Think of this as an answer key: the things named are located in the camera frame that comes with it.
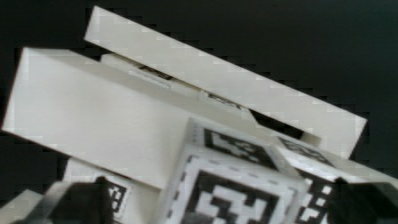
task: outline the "white box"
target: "white box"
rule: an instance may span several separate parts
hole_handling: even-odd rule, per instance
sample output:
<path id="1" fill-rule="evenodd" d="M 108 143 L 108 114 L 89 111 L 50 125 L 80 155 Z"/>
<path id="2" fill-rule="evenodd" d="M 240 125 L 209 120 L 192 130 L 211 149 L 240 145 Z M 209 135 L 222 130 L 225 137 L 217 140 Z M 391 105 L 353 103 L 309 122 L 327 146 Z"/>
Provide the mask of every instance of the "white box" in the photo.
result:
<path id="1" fill-rule="evenodd" d="M 266 128 L 71 51 L 25 48 L 2 129 L 160 189 L 190 117 L 277 141 Z"/>

